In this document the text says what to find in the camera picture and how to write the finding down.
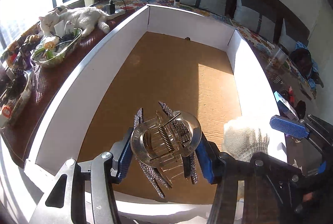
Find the clear plastic jar black lid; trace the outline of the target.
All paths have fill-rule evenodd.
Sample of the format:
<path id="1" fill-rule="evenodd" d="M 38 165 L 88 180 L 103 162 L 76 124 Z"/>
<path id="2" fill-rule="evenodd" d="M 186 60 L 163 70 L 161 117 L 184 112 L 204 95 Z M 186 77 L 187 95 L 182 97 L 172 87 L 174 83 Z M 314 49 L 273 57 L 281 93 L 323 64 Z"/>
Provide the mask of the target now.
<path id="1" fill-rule="evenodd" d="M 287 54 L 280 47 L 276 47 L 269 57 L 269 65 L 272 68 L 279 69 L 286 61 Z"/>

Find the white power strip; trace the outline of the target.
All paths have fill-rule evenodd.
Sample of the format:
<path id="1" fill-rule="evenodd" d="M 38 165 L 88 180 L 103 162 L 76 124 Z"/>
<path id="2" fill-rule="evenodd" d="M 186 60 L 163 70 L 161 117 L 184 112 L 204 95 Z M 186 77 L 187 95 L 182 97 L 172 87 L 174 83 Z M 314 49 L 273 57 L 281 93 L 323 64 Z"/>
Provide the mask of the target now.
<path id="1" fill-rule="evenodd" d="M 112 20 L 112 19 L 114 19 L 114 18 L 116 18 L 118 16 L 124 15 L 125 13 L 126 13 L 126 10 L 124 10 L 124 9 L 117 9 L 117 10 L 115 10 L 115 13 L 113 13 L 113 14 L 105 14 L 105 16 L 106 16 L 106 18 L 108 20 Z"/>

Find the white cat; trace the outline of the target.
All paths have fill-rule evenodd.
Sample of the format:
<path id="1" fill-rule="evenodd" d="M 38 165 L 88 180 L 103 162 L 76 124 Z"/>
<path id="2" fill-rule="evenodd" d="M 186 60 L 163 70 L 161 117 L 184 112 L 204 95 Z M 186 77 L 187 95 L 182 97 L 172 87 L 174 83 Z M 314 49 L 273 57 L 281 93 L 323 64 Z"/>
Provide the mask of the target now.
<path id="1" fill-rule="evenodd" d="M 49 36 L 52 30 L 55 30 L 55 25 L 60 21 L 64 21 L 64 23 L 70 21 L 74 24 L 75 28 L 82 30 L 83 38 L 93 32 L 95 26 L 98 26 L 105 34 L 108 34 L 111 29 L 107 24 L 109 20 L 106 18 L 105 14 L 108 13 L 96 7 L 64 8 L 61 12 L 56 8 L 45 16 L 39 17 L 40 27 L 44 35 Z"/>

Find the blue cloth on sofa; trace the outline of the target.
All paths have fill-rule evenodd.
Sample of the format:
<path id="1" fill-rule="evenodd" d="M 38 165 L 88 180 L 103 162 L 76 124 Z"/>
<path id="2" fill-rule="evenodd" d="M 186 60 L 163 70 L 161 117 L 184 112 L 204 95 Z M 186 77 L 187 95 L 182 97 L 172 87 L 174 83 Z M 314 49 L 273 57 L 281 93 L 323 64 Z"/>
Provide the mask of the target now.
<path id="1" fill-rule="evenodd" d="M 305 48 L 309 51 L 309 49 L 307 48 L 306 45 L 304 45 L 302 42 L 298 41 L 296 43 L 296 48 Z M 320 85 L 322 88 L 324 88 L 324 83 L 321 80 L 320 74 L 319 74 L 319 69 L 318 69 L 318 64 L 316 63 L 316 61 L 314 59 L 312 59 L 312 73 L 309 79 L 307 79 L 311 88 L 315 88 L 316 85 Z"/>

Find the black scrunchie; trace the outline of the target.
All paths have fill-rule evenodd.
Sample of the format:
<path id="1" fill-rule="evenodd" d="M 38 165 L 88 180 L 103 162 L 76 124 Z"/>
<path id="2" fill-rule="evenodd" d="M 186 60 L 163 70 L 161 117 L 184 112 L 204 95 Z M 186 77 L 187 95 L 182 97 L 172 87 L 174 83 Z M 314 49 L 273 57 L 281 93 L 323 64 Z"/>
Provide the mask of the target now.
<path id="1" fill-rule="evenodd" d="M 299 101 L 295 107 L 297 116 L 299 119 L 304 119 L 306 114 L 306 103 L 304 101 Z"/>

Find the glass bowl with items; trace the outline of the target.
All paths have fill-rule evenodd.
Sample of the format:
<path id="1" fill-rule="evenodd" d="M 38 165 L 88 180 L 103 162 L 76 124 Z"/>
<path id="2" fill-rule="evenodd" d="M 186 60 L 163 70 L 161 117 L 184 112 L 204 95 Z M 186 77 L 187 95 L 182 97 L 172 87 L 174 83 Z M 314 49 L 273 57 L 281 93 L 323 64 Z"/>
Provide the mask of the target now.
<path id="1" fill-rule="evenodd" d="M 60 65 L 81 43 L 82 30 L 75 28 L 74 31 L 62 38 L 56 37 L 59 42 L 57 44 L 46 43 L 38 45 L 30 57 L 30 60 L 40 67 L 52 68 Z"/>

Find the grey pillow far right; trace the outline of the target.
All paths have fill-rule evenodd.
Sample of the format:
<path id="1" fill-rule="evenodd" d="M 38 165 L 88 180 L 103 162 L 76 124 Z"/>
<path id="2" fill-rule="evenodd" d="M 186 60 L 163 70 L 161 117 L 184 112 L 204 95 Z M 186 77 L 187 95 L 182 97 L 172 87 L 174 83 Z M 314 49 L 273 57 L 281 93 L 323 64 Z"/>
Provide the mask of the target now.
<path id="1" fill-rule="evenodd" d="M 297 28 L 295 28 L 295 26 L 293 26 L 286 19 L 283 19 L 279 44 L 283 46 L 288 53 L 292 53 L 296 48 L 296 42 L 298 40 L 299 32 Z"/>

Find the patterned box with clutter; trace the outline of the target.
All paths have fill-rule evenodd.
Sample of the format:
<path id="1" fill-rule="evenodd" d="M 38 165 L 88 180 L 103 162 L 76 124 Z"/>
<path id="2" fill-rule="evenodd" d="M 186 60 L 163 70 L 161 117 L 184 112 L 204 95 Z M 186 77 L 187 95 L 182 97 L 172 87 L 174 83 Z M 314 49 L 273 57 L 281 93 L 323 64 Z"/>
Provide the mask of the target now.
<path id="1" fill-rule="evenodd" d="M 14 125 L 32 94 L 33 71 L 1 74 L 1 128 Z"/>

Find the black charger plug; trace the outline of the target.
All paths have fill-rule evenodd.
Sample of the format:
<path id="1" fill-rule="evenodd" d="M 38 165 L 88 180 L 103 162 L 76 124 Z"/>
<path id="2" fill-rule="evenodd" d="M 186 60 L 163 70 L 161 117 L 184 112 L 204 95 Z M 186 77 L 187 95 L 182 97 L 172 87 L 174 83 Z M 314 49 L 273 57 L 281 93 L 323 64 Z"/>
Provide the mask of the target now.
<path id="1" fill-rule="evenodd" d="M 107 7 L 107 13 L 108 14 L 115 14 L 116 13 L 116 6 L 115 3 L 113 2 L 114 0 L 109 0 L 108 4 L 106 5 Z M 124 0 L 121 0 L 123 2 L 124 5 L 124 11 L 127 13 L 127 7 L 126 7 L 126 3 Z"/>

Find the large white cardboard box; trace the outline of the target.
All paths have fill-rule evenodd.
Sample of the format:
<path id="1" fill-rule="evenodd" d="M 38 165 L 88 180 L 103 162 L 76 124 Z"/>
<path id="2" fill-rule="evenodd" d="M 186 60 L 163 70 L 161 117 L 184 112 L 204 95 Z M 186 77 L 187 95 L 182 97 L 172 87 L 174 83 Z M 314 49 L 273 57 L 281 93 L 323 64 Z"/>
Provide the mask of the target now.
<path id="1" fill-rule="evenodd" d="M 243 116 L 269 138 L 268 154 L 287 161 L 279 113 L 252 48 L 230 25 L 182 9 L 147 5 L 125 18 L 85 56 L 46 110 L 24 173 L 42 191 L 68 160 L 107 151 L 143 109 L 165 102 L 198 118 L 219 142 L 224 123 Z"/>

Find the blue white toothpaste box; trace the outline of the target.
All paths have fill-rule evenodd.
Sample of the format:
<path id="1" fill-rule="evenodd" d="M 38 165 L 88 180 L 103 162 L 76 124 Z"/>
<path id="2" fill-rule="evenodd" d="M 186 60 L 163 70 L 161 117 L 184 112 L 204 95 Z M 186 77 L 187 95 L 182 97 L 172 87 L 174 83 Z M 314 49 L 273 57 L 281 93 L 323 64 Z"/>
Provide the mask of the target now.
<path id="1" fill-rule="evenodd" d="M 274 92 L 274 97 L 277 102 L 279 112 L 281 113 L 282 116 L 285 116 L 293 121 L 299 120 L 296 110 L 277 91 Z"/>

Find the black bag on sofa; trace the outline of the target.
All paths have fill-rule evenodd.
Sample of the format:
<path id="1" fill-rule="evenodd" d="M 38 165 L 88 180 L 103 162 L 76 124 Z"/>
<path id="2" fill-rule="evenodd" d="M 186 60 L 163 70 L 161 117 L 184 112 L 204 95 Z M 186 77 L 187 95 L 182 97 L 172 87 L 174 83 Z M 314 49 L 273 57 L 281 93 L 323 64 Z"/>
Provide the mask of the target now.
<path id="1" fill-rule="evenodd" d="M 298 48 L 290 54 L 290 59 L 296 65 L 300 74 L 309 79 L 312 73 L 311 53 L 305 48 Z"/>

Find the white knitted shell pouch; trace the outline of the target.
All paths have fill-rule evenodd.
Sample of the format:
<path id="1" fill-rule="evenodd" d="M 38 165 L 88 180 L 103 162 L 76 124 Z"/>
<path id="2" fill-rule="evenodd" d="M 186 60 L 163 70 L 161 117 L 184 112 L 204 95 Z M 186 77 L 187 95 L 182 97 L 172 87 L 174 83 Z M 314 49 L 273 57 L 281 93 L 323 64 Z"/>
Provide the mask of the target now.
<path id="1" fill-rule="evenodd" d="M 267 153 L 268 146 L 268 135 L 247 118 L 238 117 L 224 125 L 222 151 L 236 160 L 250 162 L 253 154 Z"/>

